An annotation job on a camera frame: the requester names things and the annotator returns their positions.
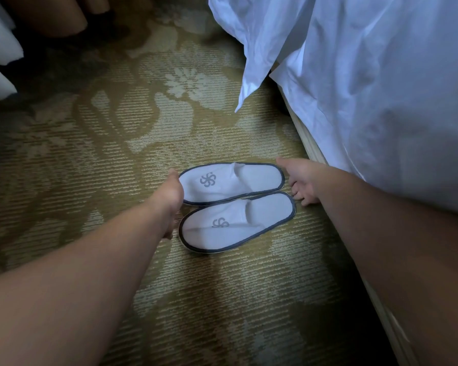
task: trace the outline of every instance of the floor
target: floor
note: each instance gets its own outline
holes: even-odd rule
[[[243,49],[207,0],[116,0],[81,36],[3,69],[0,273],[148,197],[169,167],[305,150],[268,79],[237,113]],[[178,218],[191,209],[183,207]],[[395,359],[323,209],[218,255],[164,241],[104,365],[346,365]]]

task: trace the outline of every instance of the floral carpet pattern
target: floral carpet pattern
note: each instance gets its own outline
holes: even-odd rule
[[[113,7],[125,36],[48,49],[40,71],[17,76],[19,94],[0,103],[0,273],[144,200],[169,167],[305,156],[271,81],[234,113],[243,49],[216,25],[207,0],[116,0]],[[183,207],[179,219],[190,210]],[[103,360],[394,362],[318,205],[299,206],[292,221],[223,254],[193,255],[176,232],[162,241]]]

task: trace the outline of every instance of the gray logo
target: gray logo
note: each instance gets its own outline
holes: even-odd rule
[[[229,222],[225,218],[220,217],[220,219],[214,219],[212,227],[229,227]]]
[[[205,176],[201,177],[200,183],[205,187],[214,186],[215,179],[216,179],[215,174],[212,172],[209,172]]]

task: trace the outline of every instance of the slipper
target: slipper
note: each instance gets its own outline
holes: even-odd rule
[[[285,184],[283,172],[270,163],[211,163],[180,173],[189,205],[210,205],[270,193]]]
[[[293,198],[281,191],[197,209],[180,222],[183,245],[197,253],[220,253],[290,221]]]

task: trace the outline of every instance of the forearm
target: forearm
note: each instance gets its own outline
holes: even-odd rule
[[[313,186],[361,274],[422,358],[458,364],[458,216],[335,168],[316,172]]]
[[[147,201],[1,275],[0,364],[98,363],[169,221]]]

